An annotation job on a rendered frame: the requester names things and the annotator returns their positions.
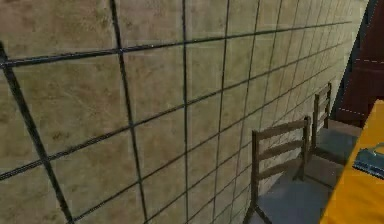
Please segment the brown wooden slatted chair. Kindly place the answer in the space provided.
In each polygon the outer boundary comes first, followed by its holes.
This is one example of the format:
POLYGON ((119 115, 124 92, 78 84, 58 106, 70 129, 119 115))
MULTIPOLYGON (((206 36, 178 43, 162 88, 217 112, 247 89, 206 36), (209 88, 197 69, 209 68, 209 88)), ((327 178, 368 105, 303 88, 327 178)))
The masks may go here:
POLYGON ((345 165, 342 135, 329 128, 331 93, 332 84, 328 83, 315 94, 310 151, 312 155, 345 165))
POLYGON ((252 132, 250 204, 242 224, 320 224, 332 186, 308 173, 309 116, 252 132), (261 142, 299 130, 267 149, 261 142))

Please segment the dark red brown door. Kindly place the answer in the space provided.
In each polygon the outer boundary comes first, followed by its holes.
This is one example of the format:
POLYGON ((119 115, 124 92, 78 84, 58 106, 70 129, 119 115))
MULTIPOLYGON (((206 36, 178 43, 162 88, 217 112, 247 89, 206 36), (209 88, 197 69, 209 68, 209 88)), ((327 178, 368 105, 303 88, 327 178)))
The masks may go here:
POLYGON ((333 108, 336 121, 362 128, 384 100, 384 0, 368 0, 333 108))

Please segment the grey blue book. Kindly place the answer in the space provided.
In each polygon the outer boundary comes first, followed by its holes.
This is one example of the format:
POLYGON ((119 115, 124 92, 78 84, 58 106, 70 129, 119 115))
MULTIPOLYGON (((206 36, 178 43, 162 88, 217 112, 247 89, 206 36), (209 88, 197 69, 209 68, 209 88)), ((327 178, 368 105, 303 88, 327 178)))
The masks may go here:
POLYGON ((384 153, 378 152, 384 143, 358 151, 352 167, 368 175, 384 180, 384 153))

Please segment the orange table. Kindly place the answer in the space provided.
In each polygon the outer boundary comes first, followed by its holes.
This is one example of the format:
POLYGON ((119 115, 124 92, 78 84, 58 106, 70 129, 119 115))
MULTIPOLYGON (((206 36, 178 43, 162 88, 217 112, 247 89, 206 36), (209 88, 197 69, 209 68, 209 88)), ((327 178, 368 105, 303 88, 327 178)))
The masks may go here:
POLYGON ((334 188, 319 224, 384 224, 384 179, 353 168, 363 148, 384 154, 384 101, 377 100, 334 188))

